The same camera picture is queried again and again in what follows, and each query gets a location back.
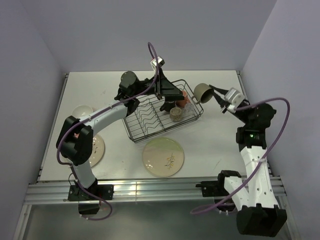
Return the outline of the dark brown mug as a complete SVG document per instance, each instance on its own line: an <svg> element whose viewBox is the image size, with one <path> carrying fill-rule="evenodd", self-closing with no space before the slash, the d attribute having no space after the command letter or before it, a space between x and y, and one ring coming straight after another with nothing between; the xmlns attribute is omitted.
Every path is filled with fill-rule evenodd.
<svg viewBox="0 0 320 240"><path fill-rule="evenodd" d="M160 107L160 111L161 112L163 112L163 111L166 111L166 112L170 112L170 110L172 109L172 108L174 108L175 107L175 102L174 101L165 101L164 103L163 103L163 105Z"/></svg>

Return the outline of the pink ceramic mug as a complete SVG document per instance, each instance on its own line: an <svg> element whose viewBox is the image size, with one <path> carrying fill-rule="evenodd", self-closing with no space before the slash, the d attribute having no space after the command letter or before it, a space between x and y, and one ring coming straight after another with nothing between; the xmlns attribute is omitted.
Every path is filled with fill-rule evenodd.
<svg viewBox="0 0 320 240"><path fill-rule="evenodd" d="M176 102L176 105L181 107L181 108L184 108L185 105L187 103L189 103L190 101L189 101L189 98L188 98L188 93L185 90L182 91L182 95L183 95L183 100L178 100Z"/></svg>

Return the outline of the beige small bowl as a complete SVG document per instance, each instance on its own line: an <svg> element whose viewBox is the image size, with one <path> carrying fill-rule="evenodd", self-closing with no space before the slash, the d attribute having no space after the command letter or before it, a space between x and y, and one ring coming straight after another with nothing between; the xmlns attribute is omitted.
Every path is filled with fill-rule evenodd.
<svg viewBox="0 0 320 240"><path fill-rule="evenodd" d="M183 111L179 107L173 107L169 112L169 117L172 121L178 122L182 119Z"/></svg>

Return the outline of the grey-green ceramic cup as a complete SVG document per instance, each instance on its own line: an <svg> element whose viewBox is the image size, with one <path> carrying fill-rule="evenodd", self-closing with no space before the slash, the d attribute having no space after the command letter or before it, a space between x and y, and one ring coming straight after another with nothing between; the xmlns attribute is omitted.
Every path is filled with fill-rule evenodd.
<svg viewBox="0 0 320 240"><path fill-rule="evenodd" d="M205 104L213 97L213 89L206 83L199 83L193 91L191 100L195 105Z"/></svg>

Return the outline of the clear glass cup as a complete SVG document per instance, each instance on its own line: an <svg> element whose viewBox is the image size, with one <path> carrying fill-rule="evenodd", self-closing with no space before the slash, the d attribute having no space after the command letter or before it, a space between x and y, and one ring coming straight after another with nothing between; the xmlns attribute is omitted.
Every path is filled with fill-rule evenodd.
<svg viewBox="0 0 320 240"><path fill-rule="evenodd" d="M193 114L194 113L194 105L191 102L187 102L183 108L183 112L185 114Z"/></svg>

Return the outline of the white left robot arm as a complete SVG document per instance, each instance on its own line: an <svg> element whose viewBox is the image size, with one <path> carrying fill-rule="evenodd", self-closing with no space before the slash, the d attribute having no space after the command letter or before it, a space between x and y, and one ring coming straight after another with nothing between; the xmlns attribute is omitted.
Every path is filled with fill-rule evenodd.
<svg viewBox="0 0 320 240"><path fill-rule="evenodd" d="M117 95L106 108L101 108L85 117L69 116L65 119L56 142L56 158L68 159L74 177L81 186L79 194L91 200L98 193L97 178L92 172L89 158L93 150L93 137L112 123L130 116L138 108L139 96L154 95L166 102L183 99L183 93L170 82L161 68L148 79L139 80L133 71L126 71L120 77Z"/></svg>

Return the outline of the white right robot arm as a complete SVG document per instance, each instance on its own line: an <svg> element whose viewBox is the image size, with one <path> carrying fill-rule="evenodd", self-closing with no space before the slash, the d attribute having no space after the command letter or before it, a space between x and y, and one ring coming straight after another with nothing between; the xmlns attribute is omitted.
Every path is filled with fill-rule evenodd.
<svg viewBox="0 0 320 240"><path fill-rule="evenodd" d="M211 85L210 92L223 113L231 113L244 124L237 128L235 139L247 179L243 181L237 171L222 170L216 189L233 201L240 234L275 237L287 221L287 212L279 207L274 195L267 161L271 147L267 146L266 129L277 111L268 101L250 104L235 88Z"/></svg>

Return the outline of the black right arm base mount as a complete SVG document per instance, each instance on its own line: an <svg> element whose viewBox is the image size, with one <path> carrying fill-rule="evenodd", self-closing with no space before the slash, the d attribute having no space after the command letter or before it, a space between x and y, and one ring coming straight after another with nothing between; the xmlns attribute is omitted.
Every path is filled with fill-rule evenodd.
<svg viewBox="0 0 320 240"><path fill-rule="evenodd" d="M230 194L224 186L225 179L201 181L195 185L201 190L202 197L226 197Z"/></svg>

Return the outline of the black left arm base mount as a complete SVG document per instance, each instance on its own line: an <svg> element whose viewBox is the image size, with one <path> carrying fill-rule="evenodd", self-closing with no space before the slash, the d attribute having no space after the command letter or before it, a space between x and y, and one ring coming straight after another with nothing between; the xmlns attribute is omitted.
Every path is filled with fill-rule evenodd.
<svg viewBox="0 0 320 240"><path fill-rule="evenodd" d="M93 195L106 201L113 199L113 193L114 186L112 184L98 184L92 192ZM101 205L101 201L99 203L87 203L88 201L97 201L98 199L85 193L77 183L69 187L67 200L69 202L78 202L78 212L82 215L93 216L97 214Z"/></svg>

